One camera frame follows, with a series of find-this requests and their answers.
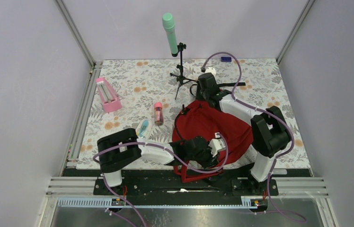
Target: bottle with pink cap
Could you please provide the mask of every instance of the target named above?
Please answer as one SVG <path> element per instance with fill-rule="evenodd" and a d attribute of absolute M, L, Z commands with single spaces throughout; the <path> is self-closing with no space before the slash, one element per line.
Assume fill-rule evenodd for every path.
<path fill-rule="evenodd" d="M 163 113 L 162 113 L 162 103 L 155 103 L 155 124 L 163 125 Z"/>

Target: tabletop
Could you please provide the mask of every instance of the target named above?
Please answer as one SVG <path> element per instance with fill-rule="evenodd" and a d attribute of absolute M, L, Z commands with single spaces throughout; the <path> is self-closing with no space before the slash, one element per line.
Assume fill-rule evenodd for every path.
<path fill-rule="evenodd" d="M 197 79 L 205 59 L 184 60 L 184 76 Z M 278 106 L 294 134 L 294 149 L 279 158 L 276 168 L 309 168 L 310 163 L 302 143 L 282 76 L 275 59 L 239 59 L 242 68 L 241 82 L 246 86 L 237 87 L 236 97 L 253 105 L 268 108 Z M 189 93 L 192 83 L 183 85 L 174 100 L 178 82 L 169 74 L 179 75 L 176 65 L 179 59 L 170 60 L 105 60 L 100 77 L 104 77 L 116 90 L 123 107 L 112 113 L 105 113 L 99 93 L 96 90 L 89 119 L 86 126 L 77 169 L 99 169 L 92 160 L 97 154 L 97 140 L 109 134 L 127 128 L 136 128 L 142 119 L 153 120 L 153 105 L 163 103 L 164 124 L 153 126 L 149 139 L 168 143 L 171 142 L 174 119 L 182 109 L 194 101 Z M 236 82 L 239 69 L 236 62 L 221 62 L 212 59 L 206 65 L 216 69 L 217 83 Z M 248 151 L 235 163 L 226 165 L 226 169 L 238 168 L 255 161 L 257 152 L 250 146 Z M 156 162 L 136 160 L 125 169 L 172 169 Z"/>

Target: pink lid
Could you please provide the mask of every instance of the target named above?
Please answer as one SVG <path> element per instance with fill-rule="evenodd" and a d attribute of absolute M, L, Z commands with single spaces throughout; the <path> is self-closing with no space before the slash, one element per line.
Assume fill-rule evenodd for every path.
<path fill-rule="evenodd" d="M 163 108 L 163 106 L 162 106 L 162 103 L 161 103 L 161 102 L 155 103 L 155 108 L 158 108 L 158 107 Z"/>

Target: robotic arm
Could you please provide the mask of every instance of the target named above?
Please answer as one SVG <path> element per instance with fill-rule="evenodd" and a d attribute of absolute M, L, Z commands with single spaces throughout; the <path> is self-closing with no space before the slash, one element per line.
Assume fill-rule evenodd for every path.
<path fill-rule="evenodd" d="M 251 125 L 254 138 L 252 145 L 258 152 L 251 169 L 251 176 L 258 183 L 264 182 L 274 160 L 290 141 L 286 128 L 269 115 L 259 114 L 258 111 L 241 105 L 233 99 L 230 91 L 220 90 L 212 72 L 198 77 L 196 99 L 206 101 L 210 107 L 231 114 Z M 278 107 L 272 106 L 266 110 L 284 121 Z M 135 144 L 123 147 L 120 143 Z M 225 149 L 224 143 L 219 138 L 212 139 L 208 143 L 203 137 L 198 136 L 191 140 L 160 144 L 138 138 L 134 129 L 126 129 L 97 141 L 99 152 L 118 145 L 120 148 L 112 152 L 98 154 L 100 168 L 110 187 L 120 185 L 122 183 L 121 169 L 139 158 L 164 165 L 180 165 L 179 161 L 176 161 L 166 149 L 172 150 L 184 161 L 195 160 L 202 167 L 212 167 L 218 164 L 218 152 Z"/>

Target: white wall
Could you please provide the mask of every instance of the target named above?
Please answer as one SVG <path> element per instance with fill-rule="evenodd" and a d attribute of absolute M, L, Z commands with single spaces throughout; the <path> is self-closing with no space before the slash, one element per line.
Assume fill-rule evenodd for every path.
<path fill-rule="evenodd" d="M 311 166 L 354 227 L 354 0 L 318 0 L 281 64 Z"/>
<path fill-rule="evenodd" d="M 307 0 L 65 0 L 93 58 L 172 58 L 162 16 L 174 15 L 184 58 L 228 51 L 277 57 Z"/>
<path fill-rule="evenodd" d="M 0 0 L 0 226 L 35 223 L 88 72 L 53 0 Z"/>

